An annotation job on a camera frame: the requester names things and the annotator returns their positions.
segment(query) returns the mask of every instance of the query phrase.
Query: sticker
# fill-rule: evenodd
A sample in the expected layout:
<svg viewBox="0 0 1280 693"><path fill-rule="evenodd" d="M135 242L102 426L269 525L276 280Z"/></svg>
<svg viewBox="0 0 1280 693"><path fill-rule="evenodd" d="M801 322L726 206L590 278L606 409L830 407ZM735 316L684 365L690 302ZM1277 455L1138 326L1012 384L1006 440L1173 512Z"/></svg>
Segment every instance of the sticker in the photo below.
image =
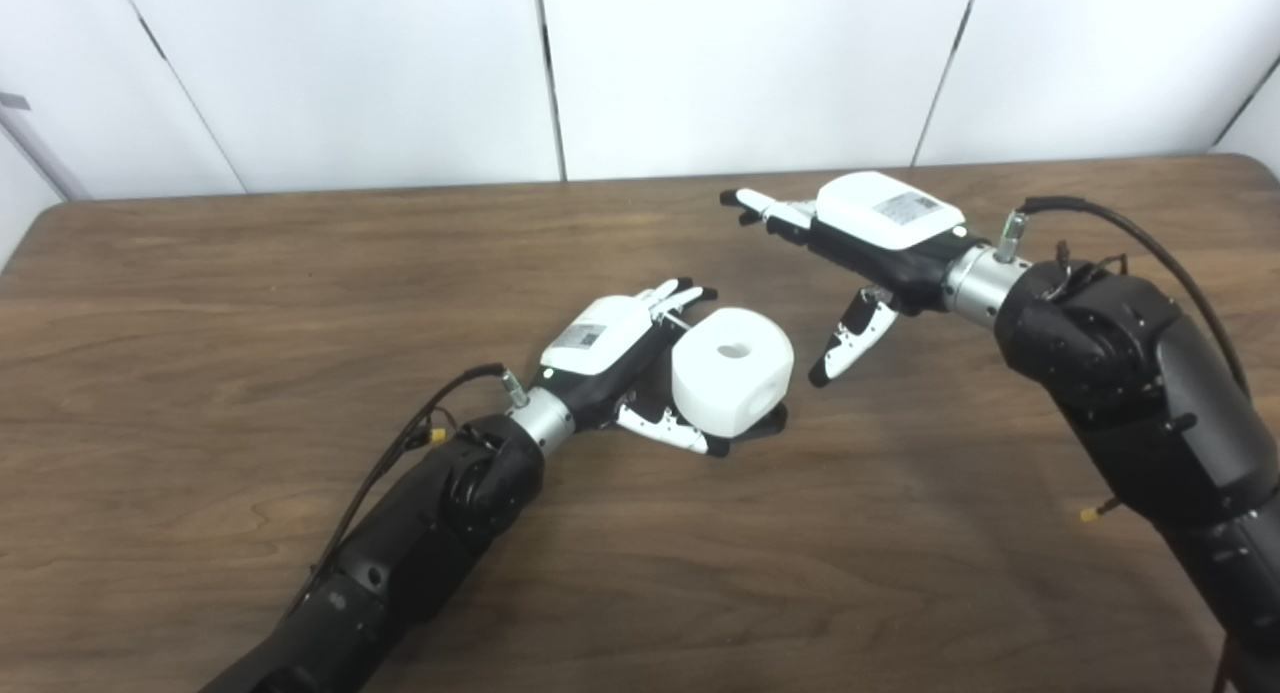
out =
<svg viewBox="0 0 1280 693"><path fill-rule="evenodd" d="M604 325L591 324L591 323L575 323L564 329L552 343L553 348L577 348L580 351L590 350L600 338L600 333L604 333Z"/></svg>
<svg viewBox="0 0 1280 693"><path fill-rule="evenodd" d="M937 201L916 193L915 191L908 191L881 202L872 210L892 220L892 223L906 225L915 219L932 214L933 210L940 208L942 206Z"/></svg>

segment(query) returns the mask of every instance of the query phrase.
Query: black wire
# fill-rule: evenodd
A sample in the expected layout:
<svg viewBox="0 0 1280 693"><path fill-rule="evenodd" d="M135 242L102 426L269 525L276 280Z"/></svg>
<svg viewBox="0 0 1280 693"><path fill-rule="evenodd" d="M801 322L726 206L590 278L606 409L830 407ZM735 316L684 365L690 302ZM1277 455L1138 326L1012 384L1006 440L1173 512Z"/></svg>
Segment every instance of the black wire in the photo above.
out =
<svg viewBox="0 0 1280 693"><path fill-rule="evenodd" d="M435 406L435 410L438 410L438 411L440 411L440 412L444 414L444 420L449 421L449 429L452 429L454 433L457 433L458 432L458 419L453 418L453 414L449 412L449 409L447 409L444 406ZM428 416L426 421L431 423L430 416Z"/></svg>
<svg viewBox="0 0 1280 693"><path fill-rule="evenodd" d="M1222 655L1217 658L1217 670L1213 673L1213 687L1210 688L1210 693L1224 693L1226 690L1226 657L1228 648L1231 646L1231 639L1225 638L1222 640Z"/></svg>
<svg viewBox="0 0 1280 693"><path fill-rule="evenodd" d="M306 598L307 593L311 592L316 580L319 580L320 576L328 571L329 565L332 564L333 553L334 551L338 551L338 544L342 543L342 538L347 534L347 529L351 526L351 520L356 518L356 512L360 511L360 505L364 503L365 497L369 496L369 489L372 488L374 483L378 483L378 479L385 475L393 465L396 465L396 461L398 461L404 452L404 443L408 441L410 436L417 430L419 425L421 425L422 421L431 419L431 412L436 410L439 402L443 401L448 393L453 392L453 388L457 388L468 380L484 378L486 375L500 377L503 370L507 369L500 363L490 363L488 365L468 368L462 371L461 375L445 383L439 391L435 392L434 396L430 397L429 401L422 404L422 407L413 414L413 418L408 419L408 423L406 423L404 428L402 428L396 436L392 444L383 451L378 462L375 462L374 468L370 469L369 475L365 477L365 480L360 484L356 494L351 498L351 502L348 502L347 510L343 511L342 519L338 520L338 525L333 530L333 535L330 535L329 542L325 543L324 552L320 553L320 560L316 561L316 565L311 566L311 573L307 575L306 583L303 583L302 588L298 589L298 593L293 597L289 607L284 610L284 616L280 617L282 621L297 610L302 598ZM453 415L445 411L445 416L449 419L449 423L453 424L454 430L457 430L457 420L453 419Z"/></svg>
<svg viewBox="0 0 1280 693"><path fill-rule="evenodd" d="M1178 279L1183 288L1187 289L1187 295L1192 297L1192 301L1194 301L1197 309L1204 319L1204 323L1208 325L1210 332L1213 334L1213 339L1217 341L1217 347L1222 351L1222 357L1226 360L1226 368L1231 371L1231 378L1235 379L1235 384L1240 387L1240 392L1244 393L1244 397L1249 397L1249 382L1244 375L1244 366L1240 365L1240 356L1236 355L1235 346L1231 343L1230 336L1226 334L1226 328L1222 327L1221 319L1217 318L1217 314L1213 311L1213 306L1208 302L1204 292L1201 291L1201 287L1196 283L1196 279L1192 278L1190 273L1188 273L1187 269L1178 263L1178 259L1165 250L1165 247L1161 246L1156 238L1152 238L1151 234L1139 228L1137 223L1129 220L1124 215L1120 215L1115 210L1089 202L1084 199L1074 199L1069 196L1033 197L1027 199L1027 202L1024 202L1018 210L1025 213L1027 215L1048 210L1073 210L1088 213L1097 215L1112 225L1116 225L1142 243L1142 247L1151 251L1151 255L1156 256L1156 260L1158 260L1161 265L1165 265L1165 268L1174 274L1174 278Z"/></svg>

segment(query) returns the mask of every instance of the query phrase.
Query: white robotic hand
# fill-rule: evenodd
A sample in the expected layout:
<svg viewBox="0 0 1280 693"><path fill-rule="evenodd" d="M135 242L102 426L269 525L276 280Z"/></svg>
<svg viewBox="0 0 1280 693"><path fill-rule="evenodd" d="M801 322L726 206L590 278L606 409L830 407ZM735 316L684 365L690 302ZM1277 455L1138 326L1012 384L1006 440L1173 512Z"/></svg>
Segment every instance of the white robotic hand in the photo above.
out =
<svg viewBox="0 0 1280 693"><path fill-rule="evenodd" d="M636 389L641 378L660 373L659 361L690 329L678 315L698 301L716 297L713 288L673 278L635 296L598 298L543 351L530 400L553 400L558 404L552 406L554 415L571 423L573 430L616 423L677 448L724 455L728 441L703 433L681 416L669 383L659 395L644 396ZM782 429L786 409L777 409L750 429L750 437ZM530 416L520 410L513 415Z"/></svg>
<svg viewBox="0 0 1280 693"><path fill-rule="evenodd" d="M960 209L876 172L831 181L810 201L778 201L750 188L721 193L742 209L739 223L768 233L872 279L854 297L809 382L823 387L874 346L900 313L945 310L950 249L973 245Z"/></svg>

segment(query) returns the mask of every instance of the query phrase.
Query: wood grain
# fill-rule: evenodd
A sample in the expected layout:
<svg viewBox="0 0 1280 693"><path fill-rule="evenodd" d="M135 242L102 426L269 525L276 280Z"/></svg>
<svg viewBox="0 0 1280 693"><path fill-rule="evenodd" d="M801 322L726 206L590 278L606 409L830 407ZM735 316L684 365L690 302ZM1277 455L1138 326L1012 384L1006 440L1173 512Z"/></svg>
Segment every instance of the wood grain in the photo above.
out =
<svg viewBox="0 0 1280 693"><path fill-rule="evenodd" d="M995 233L1027 195L1147 225L1280 420L1280 188L1234 156L896 172ZM1046 397L964 320L804 382L860 281L726 187L831 173L74 204L0 277L0 690L193 690L256 643L372 457L465 365L530 370L673 274L792 337L786 434L727 460L581 436L370 690L1207 689L1217 633ZM1065 237L1135 245L1092 219ZM1149 257L1134 268L1175 292ZM460 393L475 415L494 387Z"/></svg>

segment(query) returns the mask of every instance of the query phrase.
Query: white wall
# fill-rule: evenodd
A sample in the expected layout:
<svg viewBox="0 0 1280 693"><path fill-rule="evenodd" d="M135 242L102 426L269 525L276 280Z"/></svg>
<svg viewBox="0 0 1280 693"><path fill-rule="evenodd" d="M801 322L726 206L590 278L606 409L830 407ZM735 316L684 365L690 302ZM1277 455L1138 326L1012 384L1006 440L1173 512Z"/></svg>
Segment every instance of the white wall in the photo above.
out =
<svg viewBox="0 0 1280 693"><path fill-rule="evenodd" d="M9 133L0 128L0 269L4 269L31 222L60 201L61 196L37 173Z"/></svg>
<svg viewBox="0 0 1280 693"><path fill-rule="evenodd" d="M544 0L568 178L908 165L969 0Z"/></svg>
<svg viewBox="0 0 1280 693"><path fill-rule="evenodd" d="M1280 177L1280 73L1271 73L1213 151L1253 156Z"/></svg>
<svg viewBox="0 0 1280 693"><path fill-rule="evenodd" d="M78 199L241 193L128 0L0 0L3 123Z"/></svg>
<svg viewBox="0 0 1280 693"><path fill-rule="evenodd" d="M133 0L252 192L559 178L535 0Z"/></svg>
<svg viewBox="0 0 1280 693"><path fill-rule="evenodd" d="M1280 55L1280 0L974 0L920 165L1203 152Z"/></svg>
<svg viewBox="0 0 1280 693"><path fill-rule="evenodd" d="M1280 56L1280 0L543 1L554 101L539 0L0 0L0 119L96 199L1201 152Z"/></svg>

